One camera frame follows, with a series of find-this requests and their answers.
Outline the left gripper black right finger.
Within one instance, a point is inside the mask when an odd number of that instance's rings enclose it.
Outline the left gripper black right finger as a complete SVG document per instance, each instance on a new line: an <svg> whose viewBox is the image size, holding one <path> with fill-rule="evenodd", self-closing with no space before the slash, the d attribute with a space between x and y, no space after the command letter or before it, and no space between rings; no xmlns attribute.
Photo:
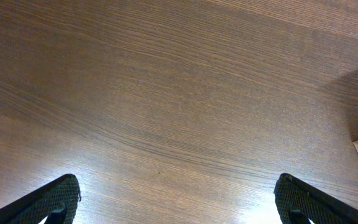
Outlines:
<svg viewBox="0 0 358 224"><path fill-rule="evenodd" d="M278 178L274 195L282 223L358 224L358 209L288 173Z"/></svg>

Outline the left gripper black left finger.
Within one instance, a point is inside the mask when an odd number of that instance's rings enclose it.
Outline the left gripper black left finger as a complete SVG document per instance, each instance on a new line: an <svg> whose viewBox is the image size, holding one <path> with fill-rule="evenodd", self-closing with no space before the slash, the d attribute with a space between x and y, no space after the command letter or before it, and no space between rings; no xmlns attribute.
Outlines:
<svg viewBox="0 0 358 224"><path fill-rule="evenodd" d="M0 223L72 224L80 200L78 179L65 174L0 208Z"/></svg>

